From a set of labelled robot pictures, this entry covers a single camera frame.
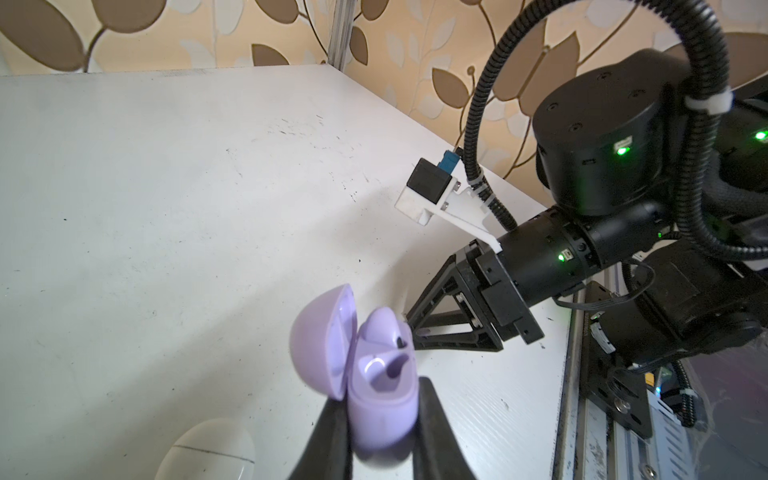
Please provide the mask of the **white round charging case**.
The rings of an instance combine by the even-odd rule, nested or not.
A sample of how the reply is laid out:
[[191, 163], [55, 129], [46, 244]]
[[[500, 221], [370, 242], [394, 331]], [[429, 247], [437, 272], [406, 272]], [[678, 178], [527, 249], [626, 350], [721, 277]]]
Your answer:
[[155, 478], [252, 479], [255, 446], [237, 421], [206, 420], [185, 432], [163, 458]]

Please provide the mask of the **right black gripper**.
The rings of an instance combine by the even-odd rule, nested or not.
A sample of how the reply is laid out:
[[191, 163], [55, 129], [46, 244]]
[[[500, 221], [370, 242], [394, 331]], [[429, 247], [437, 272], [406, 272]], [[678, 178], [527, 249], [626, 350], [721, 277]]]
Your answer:
[[434, 335], [415, 330], [416, 350], [498, 352], [514, 337], [526, 344], [544, 338], [499, 256], [478, 240], [446, 260], [407, 312], [406, 320], [410, 327], [474, 329]]

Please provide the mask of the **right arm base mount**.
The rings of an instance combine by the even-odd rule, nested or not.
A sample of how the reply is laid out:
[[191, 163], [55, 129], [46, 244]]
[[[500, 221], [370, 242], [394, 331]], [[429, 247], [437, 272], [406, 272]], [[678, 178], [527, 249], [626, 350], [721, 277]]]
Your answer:
[[580, 395], [608, 419], [642, 439], [653, 435], [644, 377], [626, 368], [617, 347], [608, 340], [602, 322], [613, 319], [616, 308], [586, 310], [582, 335]]

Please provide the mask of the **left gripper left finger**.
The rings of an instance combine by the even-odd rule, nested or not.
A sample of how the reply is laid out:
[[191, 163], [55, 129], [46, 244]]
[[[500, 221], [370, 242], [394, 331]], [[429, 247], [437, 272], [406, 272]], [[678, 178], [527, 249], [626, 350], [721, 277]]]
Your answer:
[[289, 479], [349, 480], [352, 474], [353, 452], [347, 401], [329, 398]]

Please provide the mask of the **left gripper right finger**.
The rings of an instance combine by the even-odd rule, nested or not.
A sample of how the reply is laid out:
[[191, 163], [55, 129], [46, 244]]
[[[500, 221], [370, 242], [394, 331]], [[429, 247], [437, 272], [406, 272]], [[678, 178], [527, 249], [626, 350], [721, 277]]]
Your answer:
[[476, 479], [462, 454], [436, 389], [427, 377], [419, 378], [412, 468], [414, 479]]

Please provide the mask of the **purple round charging case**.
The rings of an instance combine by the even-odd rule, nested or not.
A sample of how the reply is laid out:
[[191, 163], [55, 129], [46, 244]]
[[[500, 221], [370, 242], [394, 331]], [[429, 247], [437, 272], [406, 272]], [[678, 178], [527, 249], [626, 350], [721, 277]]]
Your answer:
[[298, 314], [289, 351], [304, 383], [347, 402], [356, 449], [389, 449], [415, 426], [419, 380], [413, 338], [392, 309], [379, 307], [360, 323], [351, 286], [335, 287]]

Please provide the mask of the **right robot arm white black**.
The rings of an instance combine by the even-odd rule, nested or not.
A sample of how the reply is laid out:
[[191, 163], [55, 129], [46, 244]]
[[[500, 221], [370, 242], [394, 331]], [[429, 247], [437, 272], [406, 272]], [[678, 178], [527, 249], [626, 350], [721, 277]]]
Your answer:
[[487, 101], [514, 52], [560, 8], [524, 7], [475, 87], [464, 144], [439, 164], [420, 160], [405, 188], [414, 214], [456, 206], [452, 170], [462, 163], [471, 208], [492, 214], [501, 237], [460, 220], [471, 243], [450, 256], [407, 313], [418, 350], [499, 351], [540, 340], [532, 308], [578, 309], [586, 280], [613, 265], [629, 274], [623, 296], [582, 306], [604, 349], [625, 368], [742, 346], [767, 325], [767, 196], [725, 182], [716, 140], [747, 103], [729, 85], [727, 42], [704, 1], [649, 1], [677, 34], [683, 58], [652, 49], [567, 81], [532, 118], [536, 168], [554, 205], [518, 223], [477, 158]]

